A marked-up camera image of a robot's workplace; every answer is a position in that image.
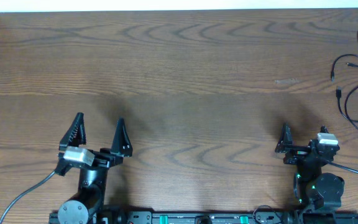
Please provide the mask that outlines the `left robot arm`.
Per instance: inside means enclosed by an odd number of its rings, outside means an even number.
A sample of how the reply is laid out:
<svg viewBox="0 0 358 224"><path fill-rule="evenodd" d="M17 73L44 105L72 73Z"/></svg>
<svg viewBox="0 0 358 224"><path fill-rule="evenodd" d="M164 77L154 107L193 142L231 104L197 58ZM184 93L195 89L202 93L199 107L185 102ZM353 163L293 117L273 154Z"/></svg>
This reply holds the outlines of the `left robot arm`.
<svg viewBox="0 0 358 224"><path fill-rule="evenodd" d="M70 169L80 170L78 190L60 208L50 214L50 223L106 223L104 197L108 170L131 157L130 142L125 120L119 118L110 148L98 151L85 148L84 114L77 113L72 124L59 142L58 163L55 173L64 176Z"/></svg>

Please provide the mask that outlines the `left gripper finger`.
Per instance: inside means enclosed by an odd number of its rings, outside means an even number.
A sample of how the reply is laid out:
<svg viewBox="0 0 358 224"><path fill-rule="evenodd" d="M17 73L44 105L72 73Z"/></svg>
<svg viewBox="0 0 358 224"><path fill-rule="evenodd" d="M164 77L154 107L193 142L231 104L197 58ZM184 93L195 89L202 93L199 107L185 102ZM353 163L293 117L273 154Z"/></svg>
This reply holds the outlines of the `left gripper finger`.
<svg viewBox="0 0 358 224"><path fill-rule="evenodd" d="M124 118L119 118L117 121L114 139L110 149L110 153L119 157L131 157L133 147L127 133Z"/></svg>
<svg viewBox="0 0 358 224"><path fill-rule="evenodd" d="M77 113L68 131L59 143L59 150L65 151L67 147L78 147L86 144L84 114Z"/></svg>

